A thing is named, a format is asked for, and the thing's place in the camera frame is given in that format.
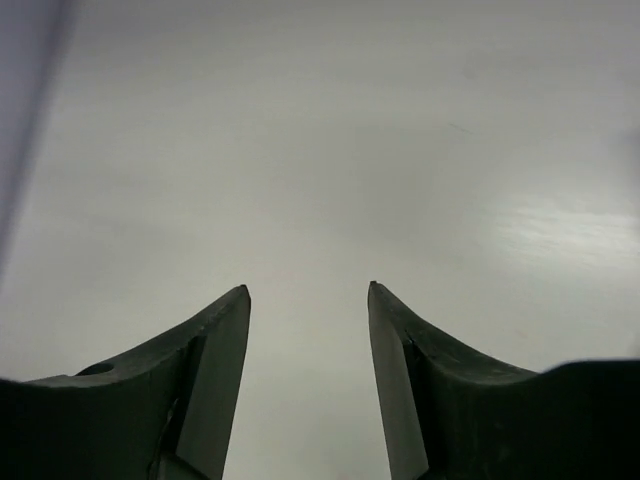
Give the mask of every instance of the white table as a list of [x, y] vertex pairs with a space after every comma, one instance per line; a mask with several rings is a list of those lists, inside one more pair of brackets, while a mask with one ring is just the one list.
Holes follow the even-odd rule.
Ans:
[[87, 1], [6, 271], [1, 375], [247, 283], [227, 479], [387, 479], [369, 280], [544, 369], [640, 327], [640, 2]]

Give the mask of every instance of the black plastic part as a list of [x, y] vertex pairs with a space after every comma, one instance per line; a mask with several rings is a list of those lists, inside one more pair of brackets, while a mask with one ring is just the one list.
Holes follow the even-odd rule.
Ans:
[[369, 320], [393, 480], [640, 478], [640, 361], [529, 372], [447, 335], [375, 282]]
[[237, 287], [75, 377], [0, 380], [0, 478], [222, 478], [250, 303]]

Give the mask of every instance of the small dark mark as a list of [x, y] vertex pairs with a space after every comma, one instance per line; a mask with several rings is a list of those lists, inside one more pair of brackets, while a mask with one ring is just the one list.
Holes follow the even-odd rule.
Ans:
[[456, 125], [455, 123], [450, 123], [449, 126], [455, 128], [456, 130], [460, 130], [461, 132], [473, 135], [473, 132], [471, 132], [470, 130], [467, 130], [466, 128], [461, 127], [460, 125]]

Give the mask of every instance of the white surface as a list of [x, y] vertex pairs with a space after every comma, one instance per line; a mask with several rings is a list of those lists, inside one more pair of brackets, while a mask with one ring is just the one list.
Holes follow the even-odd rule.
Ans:
[[386, 479], [368, 281], [542, 369], [640, 332], [640, 3], [86, 3], [0, 299], [74, 373], [247, 283], [226, 478]]

